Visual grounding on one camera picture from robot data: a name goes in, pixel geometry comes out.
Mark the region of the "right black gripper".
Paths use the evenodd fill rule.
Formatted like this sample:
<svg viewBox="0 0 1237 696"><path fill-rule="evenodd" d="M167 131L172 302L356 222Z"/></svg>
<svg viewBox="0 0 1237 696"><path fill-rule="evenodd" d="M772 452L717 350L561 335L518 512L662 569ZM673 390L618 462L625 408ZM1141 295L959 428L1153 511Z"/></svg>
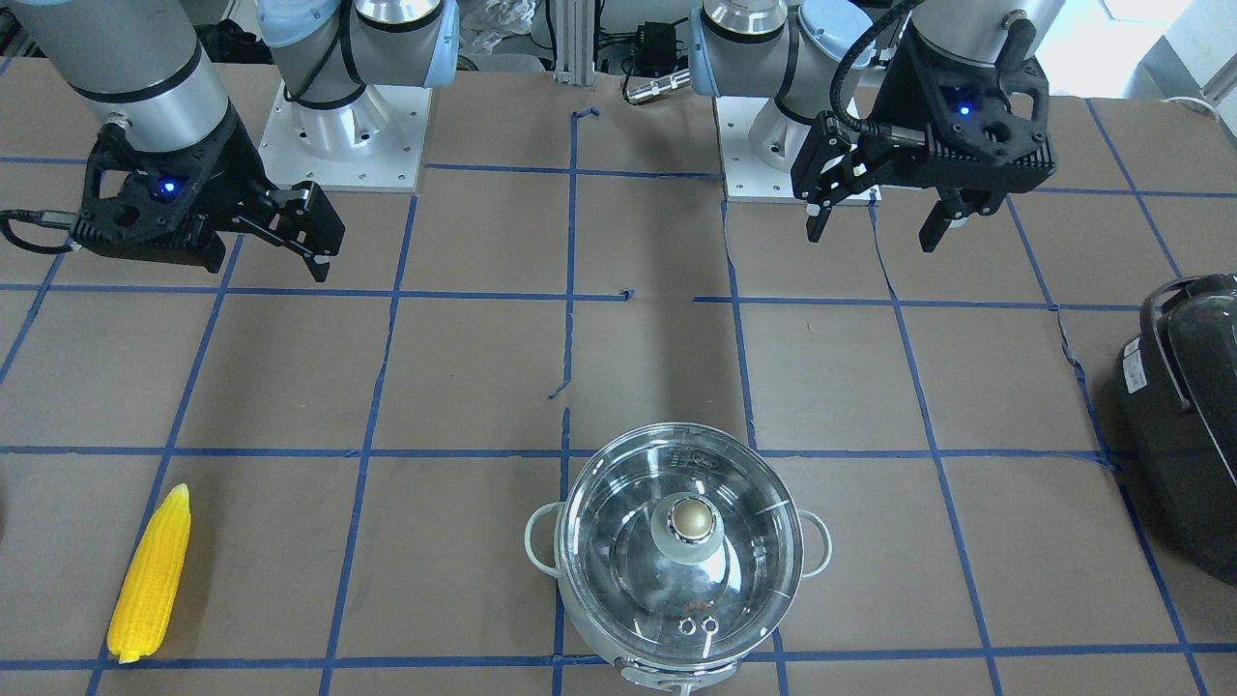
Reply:
<svg viewBox="0 0 1237 696"><path fill-rule="evenodd" d="M171 153L142 153L121 115L106 117L87 161L72 241L106 257L200 266L216 273L220 232L256 235L328 279L345 224L313 180L280 189L235 108L202 141Z"/></svg>

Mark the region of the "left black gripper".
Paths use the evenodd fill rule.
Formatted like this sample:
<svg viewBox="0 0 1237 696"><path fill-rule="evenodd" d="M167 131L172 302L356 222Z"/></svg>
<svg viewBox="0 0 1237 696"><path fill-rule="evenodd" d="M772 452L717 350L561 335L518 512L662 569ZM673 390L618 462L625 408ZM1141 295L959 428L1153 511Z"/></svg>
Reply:
<svg viewBox="0 0 1237 696"><path fill-rule="evenodd" d="M790 168L818 244L833 204L875 185L1030 192L1054 173L1049 85L1034 56L1037 19L910 19L870 115L819 112ZM967 223L961 193L940 193L919 244L936 251Z"/></svg>

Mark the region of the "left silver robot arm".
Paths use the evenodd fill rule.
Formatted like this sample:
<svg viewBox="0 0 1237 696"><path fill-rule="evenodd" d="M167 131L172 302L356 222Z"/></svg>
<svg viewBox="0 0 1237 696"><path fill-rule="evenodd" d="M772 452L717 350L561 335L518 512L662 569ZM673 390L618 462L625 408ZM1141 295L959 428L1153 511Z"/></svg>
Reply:
<svg viewBox="0 0 1237 696"><path fill-rule="evenodd" d="M935 189L924 251L1056 171L1049 83L1035 56L1059 1L704 1L689 70L703 96L768 98L804 129L785 147L815 244L871 187Z"/></svg>

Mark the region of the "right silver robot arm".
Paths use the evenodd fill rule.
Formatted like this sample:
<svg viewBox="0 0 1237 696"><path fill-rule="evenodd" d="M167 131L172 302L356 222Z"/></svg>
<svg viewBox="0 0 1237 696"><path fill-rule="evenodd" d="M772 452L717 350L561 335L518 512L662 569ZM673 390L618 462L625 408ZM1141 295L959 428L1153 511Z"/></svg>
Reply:
<svg viewBox="0 0 1237 696"><path fill-rule="evenodd" d="M221 232L288 248L327 281L345 224L314 177L278 185L178 1L14 1L14 17L99 119L75 211L2 211L32 253L75 250L216 273ZM296 134L319 159L393 140L381 88L454 79L455 1L261 1Z"/></svg>

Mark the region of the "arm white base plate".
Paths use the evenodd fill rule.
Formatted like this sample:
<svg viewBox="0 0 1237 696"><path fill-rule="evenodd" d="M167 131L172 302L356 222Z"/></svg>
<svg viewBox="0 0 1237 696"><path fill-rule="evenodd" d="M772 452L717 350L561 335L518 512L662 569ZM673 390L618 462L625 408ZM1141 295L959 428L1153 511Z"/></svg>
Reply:
<svg viewBox="0 0 1237 696"><path fill-rule="evenodd" d="M313 180L327 192L418 189L434 91L367 85L357 101L310 109L275 96L257 141L275 185Z"/></svg>
<svg viewBox="0 0 1237 696"><path fill-rule="evenodd" d="M808 125L785 116L772 98L720 96L714 106L729 202L800 204L790 164Z"/></svg>

